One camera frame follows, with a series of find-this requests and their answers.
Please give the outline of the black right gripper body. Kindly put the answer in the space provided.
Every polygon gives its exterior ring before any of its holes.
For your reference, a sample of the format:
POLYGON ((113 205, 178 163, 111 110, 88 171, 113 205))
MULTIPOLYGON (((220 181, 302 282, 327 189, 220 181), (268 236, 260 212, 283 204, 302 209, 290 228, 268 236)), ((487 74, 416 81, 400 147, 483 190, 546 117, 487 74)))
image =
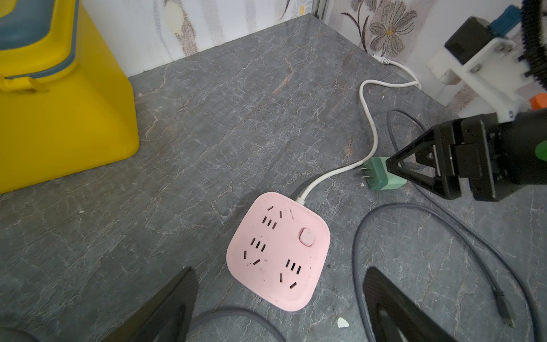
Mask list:
POLYGON ((495 113, 451 123, 455 175, 469 181, 473 198, 499 202, 528 185, 546 184, 546 109, 499 123, 495 113))

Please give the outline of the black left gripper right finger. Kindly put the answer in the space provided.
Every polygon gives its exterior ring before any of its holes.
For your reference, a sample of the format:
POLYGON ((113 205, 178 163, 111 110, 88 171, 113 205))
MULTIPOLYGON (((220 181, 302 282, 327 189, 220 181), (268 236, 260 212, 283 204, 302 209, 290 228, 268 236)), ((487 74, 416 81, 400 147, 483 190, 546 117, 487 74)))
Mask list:
POLYGON ((363 293, 376 341, 453 341, 379 269, 367 270, 363 293))

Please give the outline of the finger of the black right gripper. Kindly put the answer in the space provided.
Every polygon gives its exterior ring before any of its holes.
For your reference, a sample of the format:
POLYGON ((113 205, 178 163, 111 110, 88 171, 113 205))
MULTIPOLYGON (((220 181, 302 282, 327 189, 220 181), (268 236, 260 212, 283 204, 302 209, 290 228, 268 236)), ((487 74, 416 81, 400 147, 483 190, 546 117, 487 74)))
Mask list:
POLYGON ((453 129, 435 125, 386 161, 387 170, 445 200, 460 196, 450 146, 453 129))

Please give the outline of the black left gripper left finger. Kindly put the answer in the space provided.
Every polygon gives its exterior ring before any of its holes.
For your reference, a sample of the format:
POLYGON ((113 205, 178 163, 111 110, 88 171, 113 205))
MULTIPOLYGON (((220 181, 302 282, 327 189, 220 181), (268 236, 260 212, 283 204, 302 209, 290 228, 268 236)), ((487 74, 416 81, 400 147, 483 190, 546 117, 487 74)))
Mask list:
POLYGON ((106 341, 185 341, 198 295, 194 269, 185 267, 106 341))

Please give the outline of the green USB wall charger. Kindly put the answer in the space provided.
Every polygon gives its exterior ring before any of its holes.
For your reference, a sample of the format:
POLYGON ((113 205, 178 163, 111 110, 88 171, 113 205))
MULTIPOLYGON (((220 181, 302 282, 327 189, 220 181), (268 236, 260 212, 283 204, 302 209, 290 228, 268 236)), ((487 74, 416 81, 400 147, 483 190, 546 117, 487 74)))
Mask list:
POLYGON ((387 170, 386 160, 387 157, 372 157, 360 168, 362 178, 371 190, 396 190, 407 184, 406 179, 387 170))

